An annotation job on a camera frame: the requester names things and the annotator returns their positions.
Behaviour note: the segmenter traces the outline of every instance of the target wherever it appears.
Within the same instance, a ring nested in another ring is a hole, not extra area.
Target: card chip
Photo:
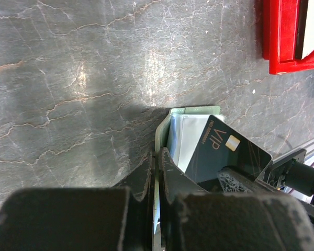
[[[234,137],[233,135],[230,135],[227,142],[226,147],[228,147],[230,150],[235,152],[236,148],[239,146],[240,140]]]

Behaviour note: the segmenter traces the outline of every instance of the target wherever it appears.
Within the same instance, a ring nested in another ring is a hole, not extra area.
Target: gray marble surface
[[[0,0],[0,206],[113,185],[194,105],[277,157],[314,138],[314,71],[268,74],[256,0]]]

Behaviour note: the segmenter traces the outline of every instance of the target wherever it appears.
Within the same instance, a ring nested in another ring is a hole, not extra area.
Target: gold chip
[[[230,135],[227,142],[226,142],[226,147],[228,147],[230,150],[235,152],[236,148],[239,146],[240,140],[237,139],[235,136]]]

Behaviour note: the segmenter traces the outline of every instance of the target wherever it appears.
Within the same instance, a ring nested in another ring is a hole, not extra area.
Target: red container
[[[314,69],[314,51],[295,59],[300,0],[263,0],[263,58],[270,74]]]

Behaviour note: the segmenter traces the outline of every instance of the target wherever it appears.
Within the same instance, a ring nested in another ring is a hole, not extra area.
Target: white object
[[[302,48],[302,57],[311,54],[314,50],[314,0],[308,1],[304,46]]]

